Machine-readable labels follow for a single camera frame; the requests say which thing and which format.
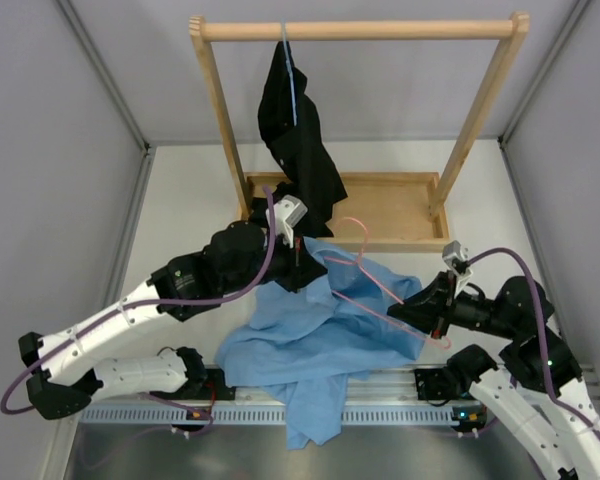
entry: black garment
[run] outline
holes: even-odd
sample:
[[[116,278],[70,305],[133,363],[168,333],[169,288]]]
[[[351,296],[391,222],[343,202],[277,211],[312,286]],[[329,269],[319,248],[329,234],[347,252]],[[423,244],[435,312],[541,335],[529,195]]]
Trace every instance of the black garment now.
[[[338,170],[322,144],[320,118],[315,104],[304,93],[307,77],[293,64],[297,125],[293,125],[291,82],[284,45],[278,42],[258,109],[260,136],[291,184],[278,185],[274,198],[286,194],[300,198],[308,212],[294,228],[298,235],[331,237],[326,226],[333,204],[347,198]],[[265,220],[266,202],[254,199],[252,220]]]

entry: blue cloth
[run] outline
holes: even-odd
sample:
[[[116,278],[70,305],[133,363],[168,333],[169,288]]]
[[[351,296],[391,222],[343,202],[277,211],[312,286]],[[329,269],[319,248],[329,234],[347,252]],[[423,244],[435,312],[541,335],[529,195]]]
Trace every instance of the blue cloth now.
[[[331,244],[305,238],[309,253],[328,268],[298,293],[277,283],[256,292],[248,325],[233,331],[218,349],[216,363],[227,384],[262,387],[286,405],[287,448],[322,445],[341,431],[350,375],[415,361],[423,341],[336,297],[339,291],[377,312],[395,303],[357,266],[324,260],[355,260]],[[370,260],[364,267],[400,298],[421,290],[420,281],[392,273]]]

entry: wooden bar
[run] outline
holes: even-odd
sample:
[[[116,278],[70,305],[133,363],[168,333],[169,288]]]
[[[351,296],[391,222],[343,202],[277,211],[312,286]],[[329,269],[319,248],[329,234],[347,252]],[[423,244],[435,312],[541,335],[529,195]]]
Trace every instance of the wooden bar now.
[[[469,156],[473,142],[480,134],[491,107],[507,78],[509,69],[529,31],[529,15],[527,13],[516,12],[511,15],[511,21],[514,25],[514,33],[511,38],[500,40],[493,53],[487,72],[471,105],[471,110],[469,110],[469,114],[462,125],[460,135],[451,151],[440,183],[431,199],[431,215],[433,217],[438,215],[447,200],[451,187],[458,178],[460,169]]]
[[[514,32],[512,20],[289,22],[287,40],[500,40]],[[282,40],[280,23],[209,23],[200,25],[206,42]]]
[[[243,215],[246,215],[251,205],[251,196],[247,188],[244,172],[242,171],[238,147],[233,135],[233,127],[231,126],[224,92],[222,91],[222,84],[220,83],[220,75],[215,56],[213,55],[213,49],[211,48],[211,44],[205,41],[201,35],[201,29],[204,27],[204,24],[204,17],[191,17],[189,20],[189,33],[191,34],[193,47],[195,48],[207,89],[209,90],[211,105],[216,112],[218,127],[222,136],[222,146],[224,147],[224,153],[229,163],[229,170],[231,170],[231,178],[233,178],[236,193],[238,194],[240,209]]]

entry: cable clip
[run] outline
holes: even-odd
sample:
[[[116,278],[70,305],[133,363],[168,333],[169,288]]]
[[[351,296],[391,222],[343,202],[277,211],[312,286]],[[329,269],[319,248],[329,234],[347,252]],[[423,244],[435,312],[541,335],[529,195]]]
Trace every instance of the cable clip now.
[[[68,330],[69,339],[71,340],[73,346],[75,346],[80,353],[84,355],[84,348],[82,348],[82,342],[78,338],[78,325],[74,325]]]
[[[597,432],[597,431],[599,431],[599,428],[598,428],[599,424],[600,424],[600,417],[598,416],[598,417],[596,417],[596,419],[593,422],[591,422],[590,427],[580,430],[579,434],[593,432],[594,430]]]
[[[127,322],[127,324],[129,326],[133,325],[135,323],[134,320],[132,320],[129,317],[129,314],[127,313],[127,310],[124,308],[125,307],[125,302],[127,301],[127,298],[123,298],[121,300],[118,301],[118,303],[116,303],[116,310],[118,310],[120,312],[120,314],[122,315],[122,317],[124,318],[124,320]]]

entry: white bracket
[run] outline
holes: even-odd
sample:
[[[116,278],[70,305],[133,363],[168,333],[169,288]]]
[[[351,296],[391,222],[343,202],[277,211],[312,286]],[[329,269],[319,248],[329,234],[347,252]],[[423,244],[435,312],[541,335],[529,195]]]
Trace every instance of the white bracket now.
[[[289,248],[293,248],[293,227],[298,224],[307,211],[307,206],[302,203],[302,200],[292,195],[285,195],[282,200],[273,206],[276,217],[276,232],[279,235],[284,235]]]
[[[454,240],[453,242],[444,246],[442,250],[442,260],[447,264],[449,269],[456,276],[456,292],[455,296],[464,290],[469,280],[473,276],[473,270],[467,268],[463,273],[460,273],[456,265],[458,262],[467,262],[469,260],[469,250],[460,245],[460,242]]]

